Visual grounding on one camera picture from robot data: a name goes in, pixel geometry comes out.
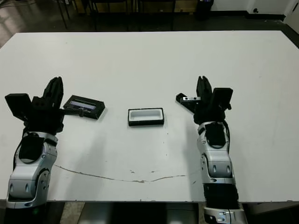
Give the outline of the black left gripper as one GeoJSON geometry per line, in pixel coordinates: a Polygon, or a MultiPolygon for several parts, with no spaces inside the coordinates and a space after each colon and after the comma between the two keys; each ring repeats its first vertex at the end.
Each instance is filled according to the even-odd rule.
{"type": "Polygon", "coordinates": [[[33,97],[32,109],[29,112],[28,120],[24,122],[30,132],[44,132],[52,135],[62,132],[63,120],[66,115],[88,117],[91,111],[86,108],[61,109],[61,102],[64,95],[63,81],[61,77],[51,79],[46,86],[43,97],[33,97]]]}

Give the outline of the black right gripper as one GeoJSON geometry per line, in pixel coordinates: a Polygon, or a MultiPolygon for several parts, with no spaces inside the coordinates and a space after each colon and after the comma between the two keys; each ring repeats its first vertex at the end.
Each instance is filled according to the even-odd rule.
{"type": "Polygon", "coordinates": [[[202,92],[205,98],[212,95],[212,87],[205,76],[199,76],[196,86],[197,97],[183,97],[183,106],[193,113],[193,120],[196,124],[205,122],[223,122],[226,118],[225,111],[231,110],[231,104],[223,102],[208,101],[201,99],[202,92]]]}

